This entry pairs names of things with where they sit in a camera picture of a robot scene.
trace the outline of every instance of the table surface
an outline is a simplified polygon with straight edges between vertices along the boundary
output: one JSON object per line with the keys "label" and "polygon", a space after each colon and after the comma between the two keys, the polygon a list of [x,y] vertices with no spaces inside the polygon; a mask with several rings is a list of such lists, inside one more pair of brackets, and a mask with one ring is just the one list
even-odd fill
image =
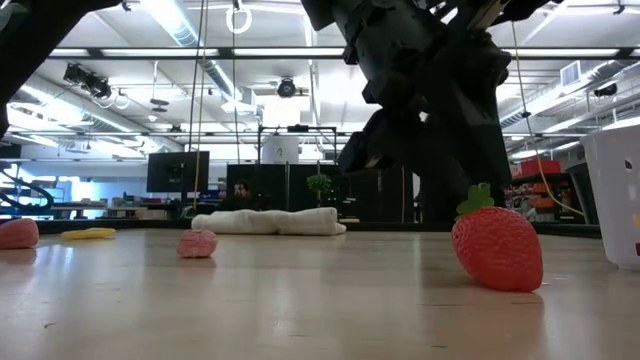
{"label": "table surface", "polygon": [[449,234],[119,231],[0,252],[0,359],[637,359],[640,274],[542,236],[535,293],[475,285]]}

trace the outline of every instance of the white container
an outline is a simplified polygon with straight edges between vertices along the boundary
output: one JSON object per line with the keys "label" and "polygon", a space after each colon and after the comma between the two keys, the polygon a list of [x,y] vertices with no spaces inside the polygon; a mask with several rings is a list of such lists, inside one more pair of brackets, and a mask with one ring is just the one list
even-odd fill
{"label": "white container", "polygon": [[607,258],[640,271],[640,126],[581,139]]}

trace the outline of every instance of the red strawberry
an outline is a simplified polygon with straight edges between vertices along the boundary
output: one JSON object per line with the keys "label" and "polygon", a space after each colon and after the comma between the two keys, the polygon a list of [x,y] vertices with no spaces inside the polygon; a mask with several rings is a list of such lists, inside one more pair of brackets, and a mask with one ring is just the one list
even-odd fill
{"label": "red strawberry", "polygon": [[542,253],[531,224],[515,211],[493,206],[488,184],[472,186],[458,206],[453,247],[462,267],[479,283],[502,291],[542,285]]}

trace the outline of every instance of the security camera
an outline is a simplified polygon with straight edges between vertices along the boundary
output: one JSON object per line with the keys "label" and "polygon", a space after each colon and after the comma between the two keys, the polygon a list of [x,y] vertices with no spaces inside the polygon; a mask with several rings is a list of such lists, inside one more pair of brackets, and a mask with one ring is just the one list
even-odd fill
{"label": "security camera", "polygon": [[278,85],[278,96],[281,98],[290,98],[296,94],[296,85],[292,78],[283,78]]}

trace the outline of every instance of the monitor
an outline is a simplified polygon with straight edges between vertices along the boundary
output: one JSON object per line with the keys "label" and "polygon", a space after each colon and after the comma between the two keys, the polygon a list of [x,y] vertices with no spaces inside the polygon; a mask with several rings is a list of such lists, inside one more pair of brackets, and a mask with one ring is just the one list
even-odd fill
{"label": "monitor", "polygon": [[198,189],[195,189],[197,152],[149,154],[147,192],[193,192],[209,189],[209,152],[200,152]]}

